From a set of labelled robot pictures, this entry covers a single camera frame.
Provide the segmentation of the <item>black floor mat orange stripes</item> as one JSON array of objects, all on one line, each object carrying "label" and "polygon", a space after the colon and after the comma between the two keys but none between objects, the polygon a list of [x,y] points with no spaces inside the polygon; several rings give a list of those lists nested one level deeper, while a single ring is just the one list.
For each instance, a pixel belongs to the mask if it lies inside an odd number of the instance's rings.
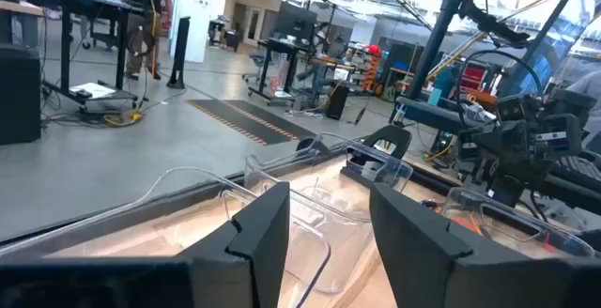
[{"label": "black floor mat orange stripes", "polygon": [[271,146],[315,134],[245,100],[188,100],[196,110],[262,146]]}]

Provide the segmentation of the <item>black computer tower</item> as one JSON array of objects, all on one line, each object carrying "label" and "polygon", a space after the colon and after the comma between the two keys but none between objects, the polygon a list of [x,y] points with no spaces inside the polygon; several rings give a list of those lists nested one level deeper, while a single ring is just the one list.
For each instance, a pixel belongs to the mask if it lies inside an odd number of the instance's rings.
[{"label": "black computer tower", "polygon": [[339,120],[344,112],[349,89],[340,85],[335,87],[327,103],[325,116],[331,119]]}]

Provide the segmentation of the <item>white paper sheet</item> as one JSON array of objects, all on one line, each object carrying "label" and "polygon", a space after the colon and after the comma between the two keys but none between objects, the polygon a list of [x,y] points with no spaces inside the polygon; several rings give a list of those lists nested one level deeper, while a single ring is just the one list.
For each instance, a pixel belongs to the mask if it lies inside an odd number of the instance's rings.
[{"label": "white paper sheet", "polygon": [[74,93],[77,97],[86,100],[104,98],[115,93],[112,88],[96,83],[76,85],[71,87],[69,91]]}]

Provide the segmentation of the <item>black monitor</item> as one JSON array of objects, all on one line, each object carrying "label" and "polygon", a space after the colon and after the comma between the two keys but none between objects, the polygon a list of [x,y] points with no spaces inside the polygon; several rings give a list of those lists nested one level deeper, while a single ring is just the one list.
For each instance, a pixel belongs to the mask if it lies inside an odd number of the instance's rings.
[{"label": "black monitor", "polygon": [[306,8],[282,3],[278,12],[274,32],[279,35],[293,36],[296,40],[311,40],[317,15]]}]

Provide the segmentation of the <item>black standing desk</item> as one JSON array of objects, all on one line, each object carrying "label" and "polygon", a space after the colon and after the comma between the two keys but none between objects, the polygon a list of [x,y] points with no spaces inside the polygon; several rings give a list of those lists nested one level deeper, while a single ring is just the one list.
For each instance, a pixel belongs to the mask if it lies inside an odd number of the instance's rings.
[{"label": "black standing desk", "polygon": [[[61,17],[61,45],[60,45],[60,78],[54,82],[43,80],[42,86],[52,92],[62,95],[70,100],[75,101],[80,105],[80,111],[87,111],[86,104],[89,101],[101,100],[130,100],[132,107],[139,106],[144,100],[123,89],[124,72],[125,72],[125,57],[128,45],[128,21],[131,13],[141,14],[145,12],[143,8],[132,6],[125,2],[117,2],[115,0],[29,0],[32,4],[43,8],[62,8]],[[116,63],[116,83],[109,85],[103,81],[97,81],[96,84],[104,85],[112,88],[115,93],[110,96],[99,99],[82,99],[77,97],[69,89],[72,87],[69,82],[70,78],[70,63],[71,63],[71,16],[84,15],[93,22],[98,18],[113,20],[117,22],[116,44],[117,47],[117,63]]]},{"label": "black standing desk", "polygon": [[[272,104],[287,104],[291,106],[295,98],[291,95],[292,83],[295,75],[294,69],[297,66],[298,59],[302,54],[307,56],[307,59],[311,58],[311,48],[308,46],[298,45],[294,41],[267,38],[258,41],[258,44],[265,48],[265,59],[262,66],[260,67],[258,75],[258,86],[248,86],[248,96],[256,95],[264,99],[268,106]],[[272,89],[271,93],[267,93],[268,83],[267,75],[270,67],[270,63],[273,61],[274,54],[284,54],[288,59],[288,69],[285,73],[284,85],[281,90],[278,88]]]}]

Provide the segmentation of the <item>person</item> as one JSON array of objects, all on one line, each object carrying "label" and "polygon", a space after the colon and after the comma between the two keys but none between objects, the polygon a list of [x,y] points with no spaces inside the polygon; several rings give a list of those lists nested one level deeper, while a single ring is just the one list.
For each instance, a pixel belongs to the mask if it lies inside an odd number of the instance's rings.
[{"label": "person", "polygon": [[[313,46],[315,54],[323,54],[324,48],[331,44],[328,40],[327,32],[329,31],[330,24],[328,22],[319,23],[317,30],[313,38]],[[312,80],[312,93],[315,94],[319,89],[319,75],[323,74],[324,67],[320,64],[311,64],[309,69],[299,73],[297,79],[304,81],[311,77]]]},{"label": "person", "polygon": [[158,55],[160,43],[158,35],[161,29],[162,2],[168,19],[173,12],[173,0],[128,0],[131,5],[146,8],[141,14],[131,13],[128,21],[128,40],[132,53],[128,54],[125,76],[137,81],[143,62],[155,80],[160,80],[158,73]]}]

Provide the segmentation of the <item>wooden top desk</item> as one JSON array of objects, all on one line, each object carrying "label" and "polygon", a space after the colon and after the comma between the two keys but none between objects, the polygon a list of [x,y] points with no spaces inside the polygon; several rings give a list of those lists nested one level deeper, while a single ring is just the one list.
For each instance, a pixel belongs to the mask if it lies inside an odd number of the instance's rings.
[{"label": "wooden top desk", "polygon": [[45,14],[41,7],[25,1],[0,0],[0,43],[13,43],[13,21],[21,26],[20,43],[27,48],[39,46],[39,20]]}]

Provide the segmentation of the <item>black box cabinet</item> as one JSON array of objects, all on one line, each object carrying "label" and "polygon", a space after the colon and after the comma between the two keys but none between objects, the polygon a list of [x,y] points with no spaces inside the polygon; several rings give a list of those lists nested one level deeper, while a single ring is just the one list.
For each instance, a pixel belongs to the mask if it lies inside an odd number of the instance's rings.
[{"label": "black box cabinet", "polygon": [[36,52],[0,44],[0,145],[40,138],[40,82]]}]

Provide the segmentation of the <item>red orange stacked parts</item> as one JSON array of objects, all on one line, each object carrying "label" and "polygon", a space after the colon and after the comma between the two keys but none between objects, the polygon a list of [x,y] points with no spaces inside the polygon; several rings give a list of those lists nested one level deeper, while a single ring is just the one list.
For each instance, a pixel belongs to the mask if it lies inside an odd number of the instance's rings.
[{"label": "red orange stacked parts", "polygon": [[370,92],[374,92],[377,86],[378,68],[382,57],[382,51],[378,45],[368,45],[367,53],[367,69],[363,80],[363,88]]}]

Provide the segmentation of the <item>red tool cabinet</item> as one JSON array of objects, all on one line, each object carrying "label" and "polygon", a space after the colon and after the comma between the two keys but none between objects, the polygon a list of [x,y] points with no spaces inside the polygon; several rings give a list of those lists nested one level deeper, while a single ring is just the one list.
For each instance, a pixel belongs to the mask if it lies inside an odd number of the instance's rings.
[{"label": "red tool cabinet", "polygon": [[461,77],[461,86],[473,90],[481,90],[485,84],[488,67],[469,64]]}]

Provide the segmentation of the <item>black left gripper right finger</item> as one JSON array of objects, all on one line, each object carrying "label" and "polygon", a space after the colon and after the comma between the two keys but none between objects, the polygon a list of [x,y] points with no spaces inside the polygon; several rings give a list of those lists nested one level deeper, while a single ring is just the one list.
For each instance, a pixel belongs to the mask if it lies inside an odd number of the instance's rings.
[{"label": "black left gripper right finger", "polygon": [[532,258],[384,184],[370,216],[400,308],[601,308],[601,257]]}]

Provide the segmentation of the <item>black column stand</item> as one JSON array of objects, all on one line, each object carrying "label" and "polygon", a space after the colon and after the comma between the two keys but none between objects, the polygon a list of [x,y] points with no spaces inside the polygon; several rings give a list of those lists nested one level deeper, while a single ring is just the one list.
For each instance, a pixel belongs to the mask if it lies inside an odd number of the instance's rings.
[{"label": "black column stand", "polygon": [[181,17],[178,23],[177,41],[174,53],[174,63],[167,86],[173,89],[184,89],[183,70],[190,28],[190,17]]}]

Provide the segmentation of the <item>black arch-shaped stand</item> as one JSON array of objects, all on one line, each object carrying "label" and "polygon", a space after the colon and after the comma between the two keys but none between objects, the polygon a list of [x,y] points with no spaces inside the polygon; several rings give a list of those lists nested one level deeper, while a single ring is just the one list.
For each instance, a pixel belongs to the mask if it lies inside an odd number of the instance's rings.
[{"label": "black arch-shaped stand", "polygon": [[389,155],[401,160],[408,151],[411,139],[412,134],[409,131],[395,125],[386,125],[367,136],[362,143],[371,148],[375,148],[378,142],[393,146]]}]

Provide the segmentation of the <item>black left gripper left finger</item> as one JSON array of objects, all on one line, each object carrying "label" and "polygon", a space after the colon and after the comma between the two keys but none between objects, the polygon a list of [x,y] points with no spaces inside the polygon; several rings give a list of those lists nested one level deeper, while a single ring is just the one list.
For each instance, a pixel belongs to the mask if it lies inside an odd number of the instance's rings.
[{"label": "black left gripper left finger", "polygon": [[289,222],[278,182],[173,256],[0,263],[0,308],[276,308]]}]

